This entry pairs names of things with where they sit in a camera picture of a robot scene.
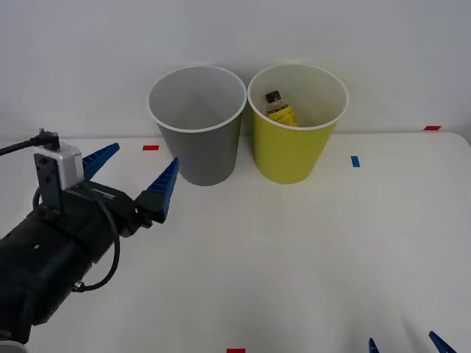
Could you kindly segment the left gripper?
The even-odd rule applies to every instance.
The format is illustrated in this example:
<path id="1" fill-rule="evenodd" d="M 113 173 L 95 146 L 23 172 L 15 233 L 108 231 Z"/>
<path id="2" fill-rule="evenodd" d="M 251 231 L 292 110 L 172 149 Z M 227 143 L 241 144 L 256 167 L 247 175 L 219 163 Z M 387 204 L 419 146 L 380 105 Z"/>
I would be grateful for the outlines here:
<path id="1" fill-rule="evenodd" d="M 84 178 L 92 179 L 119 149 L 118 143 L 112 143 L 83 157 Z M 47 226 L 76 242 L 90 261 L 97 263 L 116 240 L 166 220 L 178 171 L 179 159 L 175 157 L 136 199 L 90 181 L 68 190 L 61 190 L 51 180 L 41 182 L 39 215 Z"/>

